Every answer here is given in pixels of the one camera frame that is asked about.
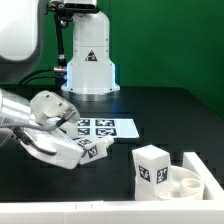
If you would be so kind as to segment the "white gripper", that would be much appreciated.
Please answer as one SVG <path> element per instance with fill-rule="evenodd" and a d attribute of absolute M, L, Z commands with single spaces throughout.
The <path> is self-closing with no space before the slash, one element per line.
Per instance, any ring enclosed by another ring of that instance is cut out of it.
<path fill-rule="evenodd" d="M 41 91 L 29 102 L 28 122 L 16 122 L 14 133 L 20 144 L 35 158 L 73 169 L 84 151 L 71 138 L 78 136 L 80 114 L 76 107 L 50 91 Z"/>

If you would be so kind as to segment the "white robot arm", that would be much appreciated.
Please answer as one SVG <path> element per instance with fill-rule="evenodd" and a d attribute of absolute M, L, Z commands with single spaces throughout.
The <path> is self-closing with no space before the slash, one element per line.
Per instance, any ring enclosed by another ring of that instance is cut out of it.
<path fill-rule="evenodd" d="M 96 100 L 120 89 L 109 58 L 109 19 L 97 0 L 0 0 L 0 83 L 21 82 L 38 62 L 43 15 L 53 12 L 61 89 Z M 76 107 L 54 92 L 30 101 L 0 87 L 0 139 L 13 134 L 35 158 L 66 169 L 107 155 L 109 136 L 79 139 Z"/>

